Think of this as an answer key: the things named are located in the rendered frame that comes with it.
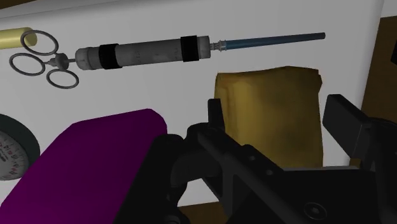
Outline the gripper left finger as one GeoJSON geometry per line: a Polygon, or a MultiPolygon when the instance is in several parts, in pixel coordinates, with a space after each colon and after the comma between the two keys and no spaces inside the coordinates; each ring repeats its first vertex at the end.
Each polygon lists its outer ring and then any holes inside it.
{"type": "Polygon", "coordinates": [[[207,108],[208,121],[187,130],[171,185],[205,179],[228,216],[225,224],[310,224],[284,170],[226,134],[219,99],[209,99],[207,108]]]}

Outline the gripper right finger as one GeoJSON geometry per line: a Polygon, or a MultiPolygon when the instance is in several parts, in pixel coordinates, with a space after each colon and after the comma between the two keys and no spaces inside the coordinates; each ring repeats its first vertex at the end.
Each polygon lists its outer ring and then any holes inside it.
{"type": "Polygon", "coordinates": [[[375,173],[381,224],[397,224],[397,123],[369,117],[343,95],[327,96],[323,126],[363,170],[375,173]]]}

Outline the yellow-brown sponge block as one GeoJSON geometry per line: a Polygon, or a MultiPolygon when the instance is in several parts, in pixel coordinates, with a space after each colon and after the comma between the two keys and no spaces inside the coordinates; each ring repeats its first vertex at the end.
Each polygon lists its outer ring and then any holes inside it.
{"type": "Polygon", "coordinates": [[[282,168],[323,166],[317,69],[284,66],[218,73],[226,133],[250,144],[282,168]]]}

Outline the purple box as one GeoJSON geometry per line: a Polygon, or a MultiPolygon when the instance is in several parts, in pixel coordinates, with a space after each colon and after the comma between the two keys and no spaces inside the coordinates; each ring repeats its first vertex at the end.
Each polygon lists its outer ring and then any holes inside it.
{"type": "Polygon", "coordinates": [[[113,224],[154,138],[152,109],[72,124],[0,205],[0,224],[113,224]]]}

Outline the round dial gauge, dark rim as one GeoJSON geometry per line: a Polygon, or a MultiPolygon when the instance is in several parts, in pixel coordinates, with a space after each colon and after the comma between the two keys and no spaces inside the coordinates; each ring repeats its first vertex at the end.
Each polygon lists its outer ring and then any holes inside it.
{"type": "Polygon", "coordinates": [[[34,134],[16,119],[0,114],[0,181],[21,178],[39,156],[34,134]]]}

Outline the pale yellow cylinder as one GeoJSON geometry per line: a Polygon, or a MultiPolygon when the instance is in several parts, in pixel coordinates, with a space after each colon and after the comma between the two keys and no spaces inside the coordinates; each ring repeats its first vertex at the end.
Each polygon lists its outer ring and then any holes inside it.
{"type": "MultiPolygon", "coordinates": [[[[10,48],[21,48],[22,44],[20,38],[26,31],[31,31],[30,27],[22,27],[16,29],[0,30],[0,50],[10,48]]],[[[34,46],[37,44],[38,38],[35,33],[28,34],[24,38],[27,46],[34,46]]]]}

